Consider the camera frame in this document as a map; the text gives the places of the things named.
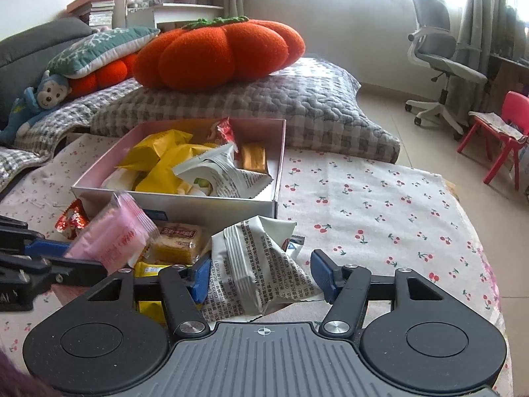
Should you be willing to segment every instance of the stack of books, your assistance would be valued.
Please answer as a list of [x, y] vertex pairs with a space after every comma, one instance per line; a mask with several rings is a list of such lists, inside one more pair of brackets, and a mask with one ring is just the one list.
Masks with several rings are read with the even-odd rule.
[[112, 14], [115, 0], [75, 0], [66, 7], [66, 11], [77, 16], [91, 27], [112, 28]]

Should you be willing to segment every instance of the purple fuzzy fabric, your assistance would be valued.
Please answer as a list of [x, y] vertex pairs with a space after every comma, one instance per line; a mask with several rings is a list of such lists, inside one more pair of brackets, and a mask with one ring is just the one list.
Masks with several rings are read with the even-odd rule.
[[2, 397], [60, 397], [60, 393], [11, 364], [0, 350], [0, 396]]

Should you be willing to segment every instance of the brown label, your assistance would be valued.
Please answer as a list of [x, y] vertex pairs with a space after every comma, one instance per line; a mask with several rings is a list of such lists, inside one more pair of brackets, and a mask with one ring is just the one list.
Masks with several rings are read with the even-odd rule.
[[196, 230], [179, 230], [171, 227], [164, 227], [160, 231], [162, 236], [169, 237], [184, 237], [186, 239], [194, 239], [197, 231]]

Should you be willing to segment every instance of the red plastic chair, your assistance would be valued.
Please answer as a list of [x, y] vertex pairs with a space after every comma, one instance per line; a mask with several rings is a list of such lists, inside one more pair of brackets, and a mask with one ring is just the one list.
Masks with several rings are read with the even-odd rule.
[[[518, 130], [525, 136], [529, 135], [529, 98], [518, 94], [517, 92], [509, 91], [505, 96], [505, 100], [502, 106], [502, 119], [507, 123], [514, 123], [518, 126]], [[472, 135], [477, 131], [478, 128], [483, 129], [483, 136], [485, 137], [485, 148], [487, 149], [487, 158], [489, 161], [492, 161], [492, 154], [490, 152], [490, 145], [488, 141], [488, 134], [500, 139], [501, 142], [505, 145], [502, 153], [494, 162], [494, 165], [489, 170], [485, 178], [483, 179], [484, 184], [489, 184], [490, 181], [494, 178], [498, 170], [502, 166], [503, 162], [506, 160], [509, 152], [513, 152], [514, 155], [514, 189], [518, 191], [519, 189], [519, 167], [518, 167], [518, 151], [523, 148], [527, 140], [518, 142], [514, 138], [503, 134], [498, 133], [485, 122], [480, 120], [477, 117], [474, 117], [474, 125], [470, 128], [470, 131], [467, 133], [463, 141], [458, 147], [458, 152], [461, 153], [469, 142]]]

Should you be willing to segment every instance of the pink snack package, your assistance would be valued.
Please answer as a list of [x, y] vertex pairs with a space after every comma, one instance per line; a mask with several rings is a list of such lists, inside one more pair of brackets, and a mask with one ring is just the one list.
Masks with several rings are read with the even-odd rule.
[[[127, 264], [134, 267], [145, 248], [158, 236], [157, 226], [132, 196], [118, 191], [71, 243], [64, 257], [99, 261], [110, 275]], [[52, 288], [62, 305], [87, 289], [63, 285], [52, 285]]]

